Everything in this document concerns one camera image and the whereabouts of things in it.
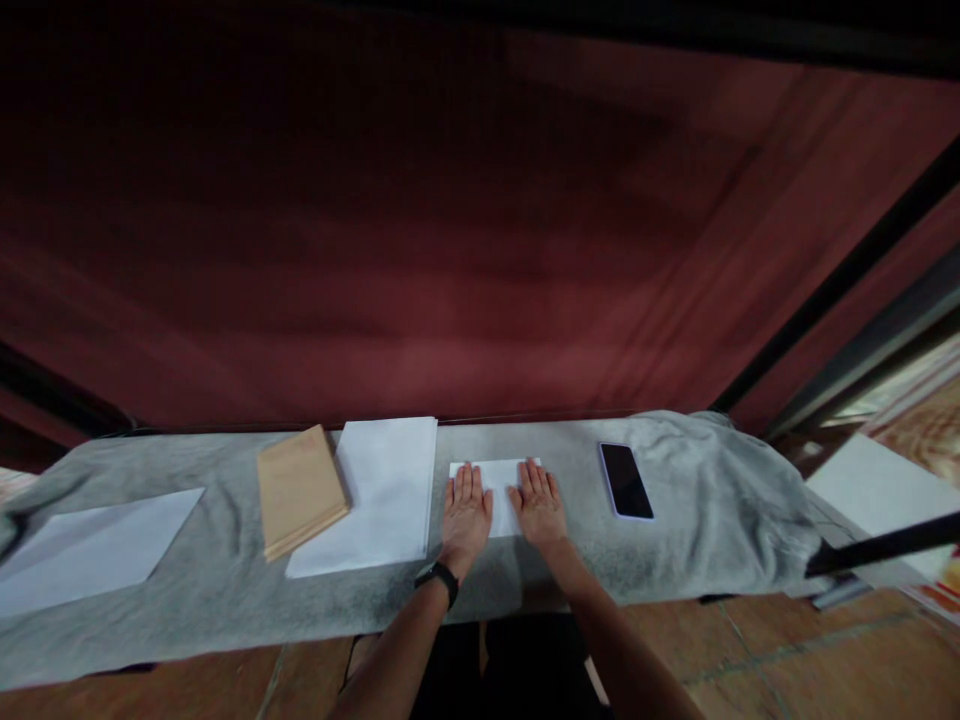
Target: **smartphone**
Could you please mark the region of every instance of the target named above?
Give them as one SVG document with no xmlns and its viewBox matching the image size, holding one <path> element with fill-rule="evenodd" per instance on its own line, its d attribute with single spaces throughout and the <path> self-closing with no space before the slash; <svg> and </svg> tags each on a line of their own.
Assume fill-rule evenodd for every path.
<svg viewBox="0 0 960 720">
<path fill-rule="evenodd" d="M 629 445 L 600 443 L 600 458 L 607 475 L 613 511 L 632 520 L 653 520 L 653 508 L 640 479 L 633 449 Z"/>
</svg>

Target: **forearm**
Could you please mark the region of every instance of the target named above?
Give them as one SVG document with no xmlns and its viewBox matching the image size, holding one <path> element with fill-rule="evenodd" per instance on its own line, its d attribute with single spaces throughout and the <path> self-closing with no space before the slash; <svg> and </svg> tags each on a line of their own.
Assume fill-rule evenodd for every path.
<svg viewBox="0 0 960 720">
<path fill-rule="evenodd" d="M 569 540 L 540 548 L 567 597 L 597 674 L 621 717 L 700 718 L 683 686 L 641 640 Z"/>
<path fill-rule="evenodd" d="M 330 718 L 409 717 L 448 603 L 442 582 L 422 585 L 374 645 Z"/>
</svg>

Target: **table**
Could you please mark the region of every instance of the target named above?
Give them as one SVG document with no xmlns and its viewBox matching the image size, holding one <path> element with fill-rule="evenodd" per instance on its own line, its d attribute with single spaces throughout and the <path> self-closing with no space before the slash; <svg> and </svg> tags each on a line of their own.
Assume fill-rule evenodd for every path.
<svg viewBox="0 0 960 720">
<path fill-rule="evenodd" d="M 256 456 L 291 434 L 97 440 L 47 471 L 5 508 L 39 507 L 31 532 L 55 513 L 207 490 L 147 582 L 0 621 L 0 689 L 383 629 L 426 561 L 288 580 L 286 560 L 263 559 Z M 600 441 L 634 448 L 655 522 L 614 516 Z M 783 457 L 722 416 L 658 411 L 617 420 L 441 427 L 431 558 L 439 549 L 449 464 L 528 455 L 556 474 L 571 538 L 619 603 L 773 592 L 802 579 L 820 544 L 800 476 Z M 521 538 L 497 538 L 463 584 L 448 621 L 561 603 L 537 552 Z"/>
</svg>

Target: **stack of white paper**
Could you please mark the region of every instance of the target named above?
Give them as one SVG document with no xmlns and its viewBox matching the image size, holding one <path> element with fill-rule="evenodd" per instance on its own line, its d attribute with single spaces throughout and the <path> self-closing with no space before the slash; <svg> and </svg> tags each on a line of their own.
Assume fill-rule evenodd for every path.
<svg viewBox="0 0 960 720">
<path fill-rule="evenodd" d="M 540 464 L 540 458 L 534 458 L 533 461 Z M 493 490 L 493 524 L 490 526 L 490 537 L 522 534 L 517 514 L 510 504 L 510 496 L 507 495 L 507 488 L 511 485 L 518 489 L 520 487 L 522 462 L 526 462 L 526 459 L 479 460 L 471 463 L 473 467 L 480 468 L 484 492 Z M 455 478 L 462 465 L 463 463 L 450 463 L 450 477 Z"/>
<path fill-rule="evenodd" d="M 297 548 L 287 577 L 426 558 L 436 450 L 436 418 L 347 423 L 336 461 L 352 509 Z"/>
<path fill-rule="evenodd" d="M 142 583 L 203 490 L 54 515 L 0 567 L 0 617 Z"/>
</svg>

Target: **black wristband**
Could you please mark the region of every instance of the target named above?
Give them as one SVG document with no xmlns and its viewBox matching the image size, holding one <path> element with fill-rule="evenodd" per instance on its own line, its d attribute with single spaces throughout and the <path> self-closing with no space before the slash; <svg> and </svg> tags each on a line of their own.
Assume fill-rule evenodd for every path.
<svg viewBox="0 0 960 720">
<path fill-rule="evenodd" d="M 449 610 L 457 600 L 457 593 L 460 591 L 460 582 L 454 577 L 453 573 L 450 572 L 450 568 L 438 560 L 431 565 L 426 572 L 417 576 L 417 579 L 413 581 L 413 587 L 418 588 L 425 582 L 433 580 L 433 578 L 439 578 L 443 581 L 443 584 L 447 586 L 447 593 L 450 595 L 450 603 L 447 605 L 447 610 Z"/>
</svg>

